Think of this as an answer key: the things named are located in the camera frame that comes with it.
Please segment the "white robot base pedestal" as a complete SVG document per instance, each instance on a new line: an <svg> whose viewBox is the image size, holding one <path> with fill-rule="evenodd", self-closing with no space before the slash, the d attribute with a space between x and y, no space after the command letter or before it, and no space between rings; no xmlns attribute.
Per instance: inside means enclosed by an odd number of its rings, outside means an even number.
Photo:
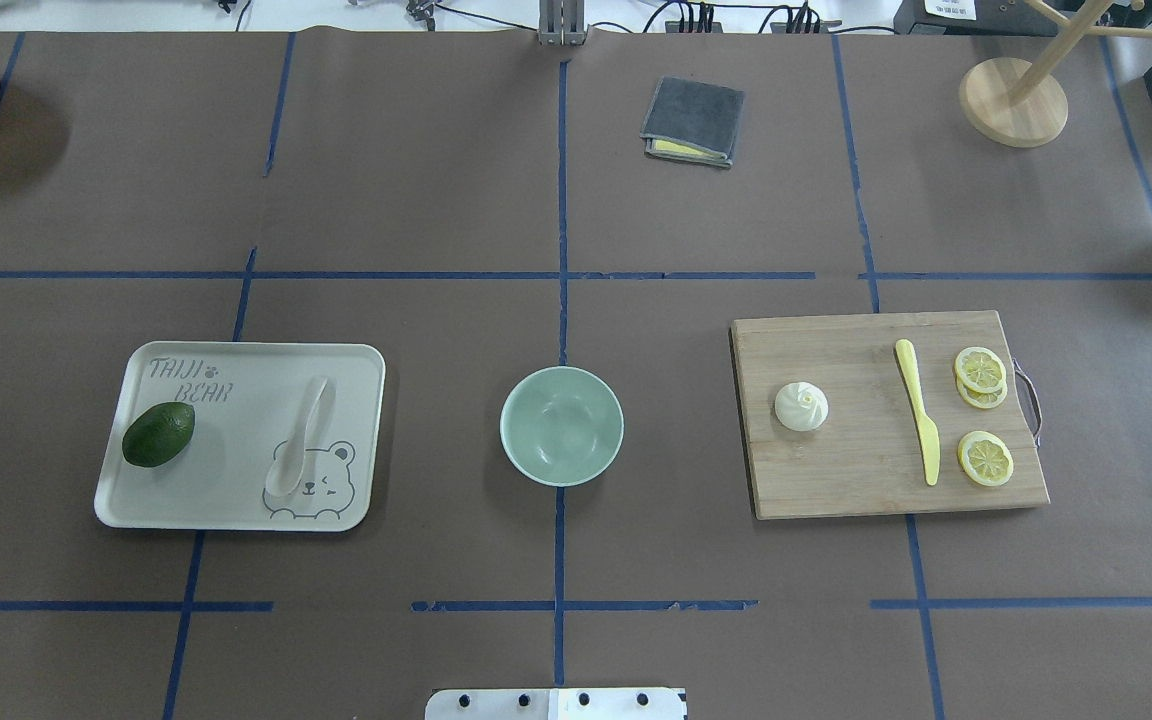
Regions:
<svg viewBox="0 0 1152 720"><path fill-rule="evenodd" d="M576 687L444 689L425 719L687 719L684 689Z"/></svg>

